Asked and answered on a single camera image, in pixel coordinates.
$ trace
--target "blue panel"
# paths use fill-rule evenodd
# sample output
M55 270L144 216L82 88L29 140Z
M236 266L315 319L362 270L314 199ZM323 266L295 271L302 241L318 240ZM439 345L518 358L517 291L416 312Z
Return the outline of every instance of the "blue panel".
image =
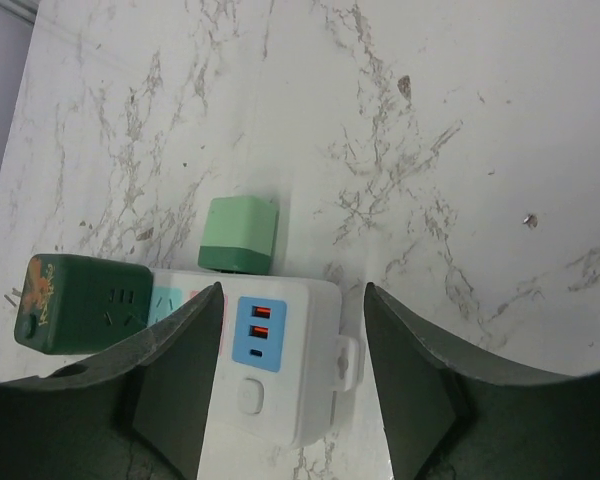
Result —
M255 316L255 307L270 308L269 318ZM286 319L287 304L282 300L240 297L231 355L233 361L270 372L279 372ZM267 338L251 336L251 327L268 328Z
M151 292L151 309L147 326L168 317L182 306L182 290L179 288L153 287Z

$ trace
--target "marble pattern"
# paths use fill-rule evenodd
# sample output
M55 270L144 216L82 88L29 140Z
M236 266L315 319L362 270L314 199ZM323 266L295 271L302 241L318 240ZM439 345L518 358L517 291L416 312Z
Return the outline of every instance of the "marble pattern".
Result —
M74 360L12 340L33 253L195 269L209 201L242 193L280 205L274 273L338 284L349 334L374 281L508 358L600 368L600 5L43 1L0 176L0 380ZM292 452L212 418L200 478L392 478L368 354L336 417Z

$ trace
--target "green block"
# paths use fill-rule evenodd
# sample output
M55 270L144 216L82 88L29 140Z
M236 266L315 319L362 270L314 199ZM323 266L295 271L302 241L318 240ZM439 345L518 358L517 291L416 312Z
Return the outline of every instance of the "green block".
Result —
M271 267L277 222L276 206L258 197L213 199L198 265L223 272L266 275Z
M141 265L35 255L16 318L18 343L46 354L94 353L147 326L153 275Z

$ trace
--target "marble surface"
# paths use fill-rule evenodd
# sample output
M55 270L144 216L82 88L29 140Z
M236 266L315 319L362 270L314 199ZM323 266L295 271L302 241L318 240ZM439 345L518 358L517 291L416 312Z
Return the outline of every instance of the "marble surface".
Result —
M33 253L195 269L211 198L243 193L347 333L374 281L507 358L600 369L600 2L44 0L0 176L0 380L72 361L13 341ZM368 354L336 415L292 452L212 421L200 478L391 478Z

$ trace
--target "white button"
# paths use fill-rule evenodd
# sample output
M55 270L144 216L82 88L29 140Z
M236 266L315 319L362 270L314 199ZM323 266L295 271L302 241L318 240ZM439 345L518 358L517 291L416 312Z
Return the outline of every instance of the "white button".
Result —
M252 378L245 378L238 386L238 410L247 415L255 415L262 410L264 387Z

